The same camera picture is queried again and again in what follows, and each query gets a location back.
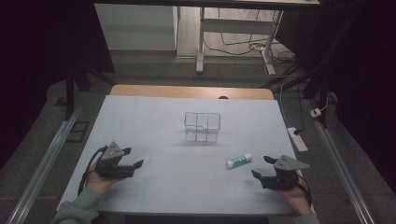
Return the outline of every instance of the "table leg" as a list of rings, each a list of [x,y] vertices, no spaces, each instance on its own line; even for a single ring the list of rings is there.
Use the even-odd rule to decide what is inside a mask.
[[[205,8],[201,7],[198,55],[197,55],[197,66],[196,66],[197,74],[202,74],[204,72],[204,26],[205,26]]]
[[[283,11],[275,11],[275,16],[273,18],[273,24],[272,28],[270,31],[270,34],[268,35],[268,40],[267,43],[265,44],[265,48],[262,49],[262,58],[264,59],[265,62],[265,67],[268,71],[269,76],[274,76],[276,74],[275,69],[273,65],[270,63],[271,62],[271,57],[269,56],[269,52],[271,50],[271,45],[273,43],[273,40],[275,38],[275,34],[277,31],[277,26],[279,25],[280,22],[280,17],[282,16]]]

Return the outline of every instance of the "gray carpet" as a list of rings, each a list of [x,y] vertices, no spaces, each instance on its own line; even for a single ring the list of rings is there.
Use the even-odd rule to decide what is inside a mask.
[[[115,64],[115,67],[116,75],[108,76],[120,84],[259,88],[271,79],[263,72],[262,63],[248,63],[248,61],[208,62],[201,76],[195,74],[195,64],[191,62],[119,63]],[[286,64],[280,64],[276,67],[276,71],[281,73],[287,67]],[[102,102],[110,91],[110,86],[97,77],[90,76],[90,80],[91,91],[78,92],[78,95],[87,95],[87,104],[82,107],[77,118],[77,125],[68,135],[68,141],[65,142],[25,223],[49,223],[55,215],[56,206],[78,162]],[[278,87],[286,80],[272,87]],[[40,117],[37,118],[13,157],[0,171],[0,223],[6,223],[64,118],[65,107],[60,98],[65,97],[64,90],[63,82],[49,88],[48,101]],[[335,172],[325,145],[318,134],[315,121],[309,116],[309,108],[304,100],[301,100],[301,107],[299,106],[299,96],[297,87],[283,92],[282,105],[290,125],[297,129],[304,129],[301,136],[309,151],[304,155],[297,154],[297,157],[312,167],[303,171],[303,174],[311,186],[313,205],[319,220],[322,224],[361,223]],[[337,121],[334,115],[335,101],[330,98],[330,102],[327,117],[328,130],[368,203],[376,223],[396,223],[395,195],[359,144]],[[113,215],[111,219],[112,223],[125,222],[123,216]],[[292,223],[290,217],[269,217],[269,219],[270,223]]]

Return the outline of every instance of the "wooden edge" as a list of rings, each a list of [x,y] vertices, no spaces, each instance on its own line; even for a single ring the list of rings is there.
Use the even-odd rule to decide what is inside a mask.
[[[206,99],[219,99],[225,96],[232,100],[274,100],[274,95],[267,89],[217,87],[115,85],[110,95]]]

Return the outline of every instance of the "white tabletop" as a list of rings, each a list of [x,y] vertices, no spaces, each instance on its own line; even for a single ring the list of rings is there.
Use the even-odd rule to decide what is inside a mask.
[[[218,142],[185,140],[186,112],[218,113]],[[100,147],[131,147],[120,165],[145,160],[134,177],[116,183],[100,210],[116,213],[279,215],[292,209],[263,189],[250,170],[275,175],[262,156],[295,158],[274,100],[217,100],[107,96],[61,203],[77,197],[78,183]],[[253,161],[228,170],[226,161],[247,153]]]

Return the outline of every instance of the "power strip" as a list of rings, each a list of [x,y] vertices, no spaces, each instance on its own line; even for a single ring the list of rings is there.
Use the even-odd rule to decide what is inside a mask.
[[[297,147],[297,150],[299,152],[306,152],[308,148],[306,147],[301,136],[299,134],[294,133],[295,131],[296,131],[295,128],[288,128],[288,133],[291,140],[293,141],[293,144]]]

